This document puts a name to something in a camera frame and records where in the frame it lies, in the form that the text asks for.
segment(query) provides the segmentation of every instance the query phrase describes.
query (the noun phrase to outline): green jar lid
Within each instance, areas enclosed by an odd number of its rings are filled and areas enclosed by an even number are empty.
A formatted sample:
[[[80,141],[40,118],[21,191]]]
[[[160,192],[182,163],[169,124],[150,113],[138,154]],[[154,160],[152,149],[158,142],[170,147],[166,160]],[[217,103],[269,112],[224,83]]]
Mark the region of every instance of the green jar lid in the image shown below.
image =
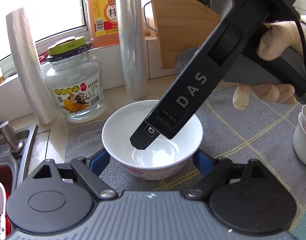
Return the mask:
[[[78,47],[81,47],[83,45],[85,45],[85,38],[83,36],[72,36],[64,38],[55,43],[54,45],[48,47],[48,52],[50,56],[59,55],[77,49]]]

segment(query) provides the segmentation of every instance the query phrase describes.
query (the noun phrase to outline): plastic wrap roll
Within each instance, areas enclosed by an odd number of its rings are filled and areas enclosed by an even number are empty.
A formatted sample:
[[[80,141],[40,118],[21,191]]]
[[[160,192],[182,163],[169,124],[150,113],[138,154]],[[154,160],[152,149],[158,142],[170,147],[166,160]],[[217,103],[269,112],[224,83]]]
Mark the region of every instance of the plastic wrap roll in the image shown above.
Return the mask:
[[[141,0],[116,0],[118,34],[126,93],[147,96]]]
[[[10,12],[6,23],[11,55],[26,98],[39,123],[51,123],[58,116],[58,111],[45,85],[24,8]]]

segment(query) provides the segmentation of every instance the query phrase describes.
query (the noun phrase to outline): gray tablecloth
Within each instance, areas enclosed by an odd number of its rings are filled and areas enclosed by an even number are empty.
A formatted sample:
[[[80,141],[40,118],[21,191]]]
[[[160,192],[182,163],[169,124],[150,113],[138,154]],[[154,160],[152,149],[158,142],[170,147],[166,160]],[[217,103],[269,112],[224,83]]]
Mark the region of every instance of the gray tablecloth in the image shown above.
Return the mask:
[[[293,148],[293,133],[301,105],[265,103],[253,94],[245,111],[232,105],[236,85],[215,90],[196,112],[203,124],[200,148],[213,157],[225,156],[235,163],[259,159],[287,188],[297,203],[297,214],[290,228],[298,239],[306,240],[306,166]],[[69,130],[65,162],[77,156],[90,157],[103,147],[101,131],[105,121]],[[201,178],[192,162],[174,176],[159,181],[138,179],[111,158],[100,176],[122,190],[186,189]]]

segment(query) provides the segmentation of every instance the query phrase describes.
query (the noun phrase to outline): gloved hand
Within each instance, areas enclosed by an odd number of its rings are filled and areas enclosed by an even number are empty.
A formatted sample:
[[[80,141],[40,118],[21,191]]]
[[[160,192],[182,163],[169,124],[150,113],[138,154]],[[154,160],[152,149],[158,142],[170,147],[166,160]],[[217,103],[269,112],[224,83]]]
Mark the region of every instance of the gloved hand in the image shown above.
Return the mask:
[[[273,60],[279,57],[289,46],[303,56],[303,48],[295,22],[278,22],[266,25],[270,30],[261,37],[257,54],[263,60]],[[233,96],[233,105],[237,110],[245,110],[248,105],[249,92],[253,90],[259,99],[266,102],[277,102],[294,105],[297,101],[295,89],[290,84],[262,84],[251,86],[238,84]]]

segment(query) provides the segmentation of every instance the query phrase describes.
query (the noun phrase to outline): glass jar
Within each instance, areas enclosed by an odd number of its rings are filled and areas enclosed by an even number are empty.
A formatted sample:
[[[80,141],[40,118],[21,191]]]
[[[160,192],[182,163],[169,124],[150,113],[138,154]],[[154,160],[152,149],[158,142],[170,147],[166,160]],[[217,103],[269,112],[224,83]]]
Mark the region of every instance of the glass jar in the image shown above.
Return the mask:
[[[101,112],[104,103],[102,63],[91,55],[84,37],[69,37],[48,48],[51,68],[45,83],[69,120]]]

